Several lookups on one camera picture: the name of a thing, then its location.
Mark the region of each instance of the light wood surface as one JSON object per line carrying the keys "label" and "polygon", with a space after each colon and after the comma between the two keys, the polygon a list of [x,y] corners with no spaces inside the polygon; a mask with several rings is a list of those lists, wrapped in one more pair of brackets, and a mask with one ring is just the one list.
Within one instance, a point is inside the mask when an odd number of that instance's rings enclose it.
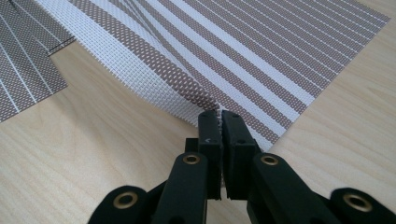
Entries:
{"label": "light wood surface", "polygon": [[[392,18],[396,1],[362,1]],[[113,189],[149,190],[196,128],[123,87],[79,43],[51,59],[69,87],[0,124],[0,223],[86,223]],[[361,189],[396,212],[396,20],[271,148],[329,197]],[[209,202],[207,223],[249,223],[246,203]]]}

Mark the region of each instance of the perforated fabric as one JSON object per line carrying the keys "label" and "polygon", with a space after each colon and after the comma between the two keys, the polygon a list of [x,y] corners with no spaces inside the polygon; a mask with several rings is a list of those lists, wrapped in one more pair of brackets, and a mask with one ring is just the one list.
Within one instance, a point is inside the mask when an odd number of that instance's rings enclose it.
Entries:
{"label": "perforated fabric", "polygon": [[34,2],[0,1],[0,122],[66,87],[49,55],[73,40]]}
{"label": "perforated fabric", "polygon": [[36,1],[138,95],[194,124],[232,110],[264,150],[389,20],[350,0]]}

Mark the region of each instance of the striped fabric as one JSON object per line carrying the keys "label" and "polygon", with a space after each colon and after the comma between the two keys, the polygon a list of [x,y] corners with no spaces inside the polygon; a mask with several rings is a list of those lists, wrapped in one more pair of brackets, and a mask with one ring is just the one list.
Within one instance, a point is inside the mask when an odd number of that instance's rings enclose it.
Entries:
{"label": "striped fabric", "polygon": [[149,102],[232,110],[264,150],[389,21],[351,0],[36,1]]}
{"label": "striped fabric", "polygon": [[0,122],[66,87],[49,55],[73,40],[36,3],[0,0]]}

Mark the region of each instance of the clamp hole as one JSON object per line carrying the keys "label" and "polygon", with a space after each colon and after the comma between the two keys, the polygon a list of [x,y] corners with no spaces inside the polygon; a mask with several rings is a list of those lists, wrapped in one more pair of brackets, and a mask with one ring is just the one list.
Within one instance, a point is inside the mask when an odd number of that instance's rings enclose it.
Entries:
{"label": "clamp hole", "polygon": [[344,195],[343,199],[347,205],[349,205],[349,206],[353,207],[354,209],[359,210],[361,212],[370,212],[373,210],[373,206],[371,205],[371,203],[369,203],[367,200],[365,200],[360,195],[346,193]]}
{"label": "clamp hole", "polygon": [[195,155],[187,155],[183,158],[183,161],[190,165],[194,165],[194,164],[198,163],[200,160],[201,159]]}
{"label": "clamp hole", "polygon": [[127,191],[119,194],[113,201],[114,207],[118,209],[125,209],[134,206],[137,203],[138,196],[133,191]]}
{"label": "clamp hole", "polygon": [[279,163],[277,158],[272,157],[272,156],[263,156],[262,157],[262,162],[267,164],[267,165],[277,165]]}

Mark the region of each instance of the black clamp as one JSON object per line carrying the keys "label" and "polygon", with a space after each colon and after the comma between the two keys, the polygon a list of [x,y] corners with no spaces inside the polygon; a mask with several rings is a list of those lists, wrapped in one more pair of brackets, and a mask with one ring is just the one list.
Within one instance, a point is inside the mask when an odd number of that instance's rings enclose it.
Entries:
{"label": "black clamp", "polygon": [[281,157],[262,153],[243,119],[223,111],[199,115],[199,138],[186,139],[167,181],[149,192],[131,186],[111,191],[89,223],[205,223],[206,200],[246,200],[252,223],[396,224],[396,216],[357,189],[326,199],[313,192]]}

